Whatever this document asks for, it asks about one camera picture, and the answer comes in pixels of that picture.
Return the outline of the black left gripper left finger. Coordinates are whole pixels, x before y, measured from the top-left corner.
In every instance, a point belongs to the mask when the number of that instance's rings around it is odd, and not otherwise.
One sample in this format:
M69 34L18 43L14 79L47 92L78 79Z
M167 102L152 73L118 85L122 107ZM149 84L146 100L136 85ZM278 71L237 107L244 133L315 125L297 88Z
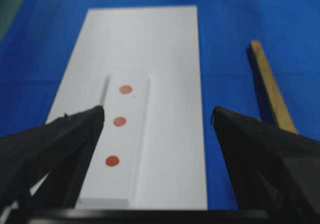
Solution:
M1 138L1 223L89 223L75 210L104 125L95 106Z

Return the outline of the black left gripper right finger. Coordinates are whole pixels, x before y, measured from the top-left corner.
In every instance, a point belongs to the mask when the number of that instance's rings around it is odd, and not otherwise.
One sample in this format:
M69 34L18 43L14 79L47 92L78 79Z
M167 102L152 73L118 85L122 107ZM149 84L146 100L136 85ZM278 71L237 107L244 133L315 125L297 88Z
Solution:
M239 210L319 223L319 142L217 106L212 124Z

